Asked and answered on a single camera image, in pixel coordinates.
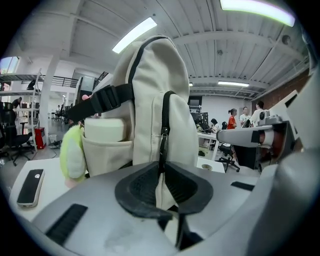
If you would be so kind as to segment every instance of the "buckle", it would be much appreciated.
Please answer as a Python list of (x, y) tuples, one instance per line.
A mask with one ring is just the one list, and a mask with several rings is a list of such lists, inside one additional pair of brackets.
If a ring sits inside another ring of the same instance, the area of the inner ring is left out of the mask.
[(96, 113), (107, 112), (121, 106), (117, 90), (113, 85), (107, 85), (96, 91), (90, 101)]

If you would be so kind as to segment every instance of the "brick wall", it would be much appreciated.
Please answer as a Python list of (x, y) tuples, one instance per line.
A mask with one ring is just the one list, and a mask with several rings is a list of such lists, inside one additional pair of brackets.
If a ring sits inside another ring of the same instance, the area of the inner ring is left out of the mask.
[(294, 90), (297, 90), (297, 92), (300, 92), (309, 79), (308, 74), (309, 74), (309, 69), (307, 69), (306, 71), (304, 71), (303, 73), (298, 75), (296, 78), (292, 79), (291, 81), (285, 83), (281, 87), (273, 90), (272, 92), (259, 98), (258, 100), (253, 101), (252, 112), (256, 110), (257, 101), (263, 101), (264, 102), (263, 108), (268, 110), (271, 107), (273, 107), (275, 104), (277, 104), (279, 101), (281, 101), (288, 94), (293, 92)]

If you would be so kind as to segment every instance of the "pillar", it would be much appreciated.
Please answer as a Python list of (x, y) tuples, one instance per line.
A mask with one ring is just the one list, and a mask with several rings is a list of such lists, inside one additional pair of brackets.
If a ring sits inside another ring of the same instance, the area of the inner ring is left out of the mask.
[(52, 85), (52, 79), (54, 78), (59, 60), (60, 60), (60, 53), (58, 51), (56, 54), (52, 56), (50, 61), (49, 67), (45, 74), (45, 78), (43, 81), (42, 91), (41, 91), (41, 102), (40, 102), (40, 112), (39, 112), (39, 120), (40, 126), (44, 127), (45, 132), (45, 140), (48, 142), (48, 105), (49, 105), (49, 96), (50, 96), (50, 89)]
[(67, 92), (66, 97), (65, 97), (65, 106), (69, 106), (69, 95), (70, 95), (70, 93)]

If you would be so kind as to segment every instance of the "red shirt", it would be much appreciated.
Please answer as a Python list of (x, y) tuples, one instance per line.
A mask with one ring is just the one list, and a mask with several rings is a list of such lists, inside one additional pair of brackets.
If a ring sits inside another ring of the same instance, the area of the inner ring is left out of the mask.
[(235, 129), (234, 125), (236, 124), (236, 120), (233, 116), (229, 117), (228, 126), (226, 127), (227, 130)]

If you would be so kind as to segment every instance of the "person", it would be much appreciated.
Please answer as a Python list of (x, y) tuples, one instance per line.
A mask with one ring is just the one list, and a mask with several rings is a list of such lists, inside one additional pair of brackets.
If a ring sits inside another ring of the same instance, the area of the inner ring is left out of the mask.
[(211, 119), (211, 123), (212, 123), (212, 125), (211, 125), (211, 130), (212, 130), (214, 133), (216, 133), (217, 131), (220, 130), (219, 124), (218, 124), (218, 122), (217, 122), (216, 119), (212, 118), (212, 119)]
[(245, 106), (243, 108), (243, 114), (240, 115), (239, 117), (239, 120), (240, 120), (240, 124), (241, 124), (241, 127), (244, 125), (244, 123), (251, 118), (251, 115), (249, 115), (249, 110), (248, 108)]
[(235, 129), (237, 127), (235, 116), (237, 115), (237, 110), (235, 108), (228, 111), (231, 114), (228, 121), (227, 130)]
[(22, 101), (21, 97), (16, 98), (14, 101), (12, 101), (13, 108), (16, 109), (18, 106), (21, 108), (21, 105), (20, 105), (21, 101)]
[(262, 111), (264, 111), (264, 102), (259, 100), (256, 105), (255, 108), (256, 110), (253, 112), (252, 117), (250, 118), (251, 123), (253, 124), (253, 127), (258, 126), (258, 122), (260, 121), (260, 113)]

